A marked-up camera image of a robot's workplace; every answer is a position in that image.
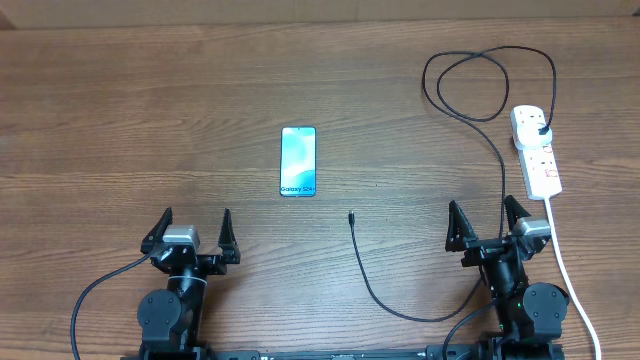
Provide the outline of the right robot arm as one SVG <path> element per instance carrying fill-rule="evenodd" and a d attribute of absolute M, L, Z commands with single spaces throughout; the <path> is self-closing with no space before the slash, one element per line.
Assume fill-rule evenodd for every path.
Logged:
<path fill-rule="evenodd" d="M 471 345 L 456 350 L 460 359 L 562 359 L 562 347 L 554 341 L 562 335 L 570 302 L 561 287 L 544 282 L 531 284 L 524 263 L 551 241 L 547 220 L 531 216 L 513 196 L 504 201 L 509 234 L 481 240 L 459 205 L 449 203 L 445 250 L 461 252 L 464 267 L 477 267 L 491 293 L 491 302 L 461 320 L 455 329 L 494 309 L 500 330 L 481 335 Z"/>

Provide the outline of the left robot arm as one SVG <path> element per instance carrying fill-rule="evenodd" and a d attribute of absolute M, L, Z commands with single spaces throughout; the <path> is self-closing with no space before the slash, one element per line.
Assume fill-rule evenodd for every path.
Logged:
<path fill-rule="evenodd" d="M 194 225 L 175 225 L 166 209 L 141 242 L 141 253 L 168 276 L 167 286 L 149 292 L 139 303 L 142 329 L 140 359 L 214 359 L 216 354 L 199 339 L 209 276 L 224 275 L 238 264 L 241 253 L 229 210 L 224 211 L 218 238 L 219 254 L 201 254 Z"/>

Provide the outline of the teal Galaxy smartphone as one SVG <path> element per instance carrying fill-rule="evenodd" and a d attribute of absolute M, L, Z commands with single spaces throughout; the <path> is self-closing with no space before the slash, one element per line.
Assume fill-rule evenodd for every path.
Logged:
<path fill-rule="evenodd" d="M 315 127 L 284 127 L 281 132 L 280 195 L 316 195 Z"/>

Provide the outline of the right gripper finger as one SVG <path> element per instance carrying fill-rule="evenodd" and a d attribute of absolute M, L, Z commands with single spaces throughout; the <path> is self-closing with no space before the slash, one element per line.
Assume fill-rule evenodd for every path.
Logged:
<path fill-rule="evenodd" d="M 517 221 L 523 217 L 530 217 L 531 214 L 524 209 L 524 207 L 512 196 L 505 197 L 503 204 L 505 205 L 505 211 L 508 221 L 509 231 L 512 232 Z"/>
<path fill-rule="evenodd" d="M 465 251 L 479 241 L 471 223 L 456 201 L 449 203 L 448 230 L 445 242 L 447 252 Z"/>

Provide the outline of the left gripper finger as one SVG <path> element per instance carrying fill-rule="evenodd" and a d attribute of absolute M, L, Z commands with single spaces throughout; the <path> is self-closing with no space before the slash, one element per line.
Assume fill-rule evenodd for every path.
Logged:
<path fill-rule="evenodd" d="M 163 236 L 167 228 L 173 222 L 173 212 L 171 207 L 167 207 L 160 217 L 159 221 L 149 231 L 149 233 L 143 238 L 141 242 L 140 251 L 142 254 L 148 254 L 155 245 L 163 242 Z"/>
<path fill-rule="evenodd" d="M 226 264 L 240 263 L 241 253 L 233 231 L 231 211 L 228 208 L 224 210 L 218 246 L 222 250 L 221 257 Z"/>

